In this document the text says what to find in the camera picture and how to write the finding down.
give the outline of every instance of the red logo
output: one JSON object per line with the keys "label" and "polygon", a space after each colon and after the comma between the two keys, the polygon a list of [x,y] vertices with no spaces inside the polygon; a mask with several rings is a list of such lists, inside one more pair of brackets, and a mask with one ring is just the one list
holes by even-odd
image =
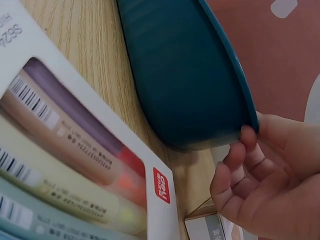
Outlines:
{"label": "red logo", "polygon": [[153,168],[153,178],[155,194],[163,201],[170,204],[168,179],[155,167]]}

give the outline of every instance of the white cardboard box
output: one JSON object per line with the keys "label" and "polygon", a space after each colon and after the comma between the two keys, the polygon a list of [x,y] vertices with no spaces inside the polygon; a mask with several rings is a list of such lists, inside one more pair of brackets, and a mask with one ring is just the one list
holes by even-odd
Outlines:
{"label": "white cardboard box", "polygon": [[184,221],[190,240],[244,240],[241,227],[219,215],[211,199]]}
{"label": "white cardboard box", "polygon": [[[7,42],[5,47],[0,42],[0,97],[30,58],[40,60],[83,106],[143,161],[146,172],[147,239],[180,239],[172,171],[86,83],[18,0],[0,0],[0,19],[8,15],[10,20],[0,23],[0,41],[13,25],[18,24],[22,32],[10,43]],[[158,196],[160,190],[166,197]]]}

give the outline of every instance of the highlighter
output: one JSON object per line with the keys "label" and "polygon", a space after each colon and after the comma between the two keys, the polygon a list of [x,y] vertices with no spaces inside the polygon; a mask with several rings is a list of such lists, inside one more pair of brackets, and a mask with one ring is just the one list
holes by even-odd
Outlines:
{"label": "highlighter", "polygon": [[145,178],[143,162],[110,133],[36,58],[30,59],[23,68],[37,85],[68,114],[84,131],[111,154]]}
{"label": "highlighter", "polygon": [[0,105],[45,149],[104,189],[146,206],[146,182],[88,135],[24,71]]}
{"label": "highlighter", "polygon": [[0,177],[0,229],[23,240],[138,240],[72,217]]}
{"label": "highlighter", "polygon": [[48,154],[0,114],[0,176],[83,220],[128,234],[146,228],[146,211],[94,184]]}

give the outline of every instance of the teal plastic object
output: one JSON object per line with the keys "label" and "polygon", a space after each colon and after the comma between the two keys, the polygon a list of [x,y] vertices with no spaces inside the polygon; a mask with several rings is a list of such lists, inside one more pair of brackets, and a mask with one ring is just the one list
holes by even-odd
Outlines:
{"label": "teal plastic object", "polygon": [[166,144],[203,150],[259,130],[245,74],[205,0],[117,0],[140,104]]}

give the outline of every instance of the wood grain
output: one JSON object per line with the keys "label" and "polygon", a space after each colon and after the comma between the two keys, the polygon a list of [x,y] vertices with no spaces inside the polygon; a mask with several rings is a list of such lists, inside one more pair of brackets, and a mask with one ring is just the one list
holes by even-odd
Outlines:
{"label": "wood grain", "polygon": [[184,217],[210,197],[209,150],[177,152],[149,127],[135,92],[116,0],[21,0],[47,36],[101,98],[172,169],[181,240]]}

